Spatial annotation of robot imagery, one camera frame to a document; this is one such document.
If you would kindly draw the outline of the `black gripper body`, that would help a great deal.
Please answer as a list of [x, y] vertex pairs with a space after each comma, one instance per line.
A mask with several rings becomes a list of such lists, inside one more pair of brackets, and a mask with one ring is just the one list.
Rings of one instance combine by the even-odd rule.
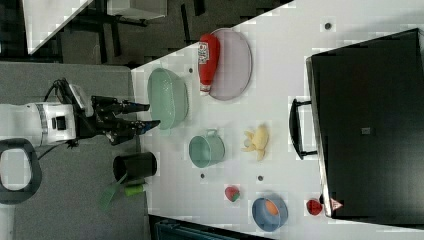
[[114, 97], [92, 96], [90, 107], [93, 113], [90, 116], [81, 114], [77, 118], [76, 136], [78, 140], [104, 135], [112, 146], [120, 144], [123, 138], [123, 119], [116, 115], [121, 113], [124, 103]]

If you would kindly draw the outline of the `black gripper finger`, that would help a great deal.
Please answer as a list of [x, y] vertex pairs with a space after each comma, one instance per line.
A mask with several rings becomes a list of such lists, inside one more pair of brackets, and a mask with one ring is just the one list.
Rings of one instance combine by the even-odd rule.
[[127, 121], [123, 120], [118, 125], [117, 135], [119, 137], [134, 137], [137, 135], [143, 135], [147, 131], [152, 130], [161, 123], [160, 120], [151, 121]]
[[116, 114], [129, 114], [141, 111], [148, 111], [150, 109], [149, 104], [140, 104], [135, 102], [121, 102], [117, 109]]

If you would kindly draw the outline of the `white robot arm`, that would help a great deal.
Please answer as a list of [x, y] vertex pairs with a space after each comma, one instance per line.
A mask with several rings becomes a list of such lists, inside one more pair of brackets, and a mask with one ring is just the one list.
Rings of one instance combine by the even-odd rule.
[[140, 104], [114, 97], [92, 96], [86, 112], [78, 104], [27, 103], [1, 105], [1, 139], [25, 139], [34, 147], [69, 144], [98, 135], [105, 136], [112, 146], [132, 140], [135, 136], [160, 125], [160, 120], [125, 120], [120, 114], [147, 111], [149, 104]]

